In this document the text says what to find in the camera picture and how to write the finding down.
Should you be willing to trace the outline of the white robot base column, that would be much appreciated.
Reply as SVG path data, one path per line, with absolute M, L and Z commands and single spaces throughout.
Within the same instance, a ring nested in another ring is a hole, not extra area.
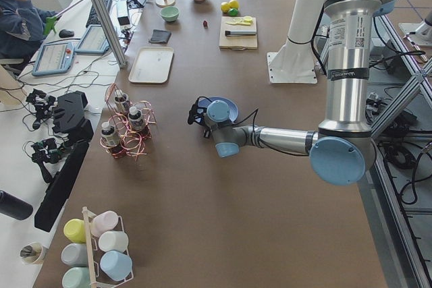
M 270 83 L 317 83 L 311 46 L 323 3 L 324 0 L 296 0 L 285 45 L 278 52 L 267 53 Z

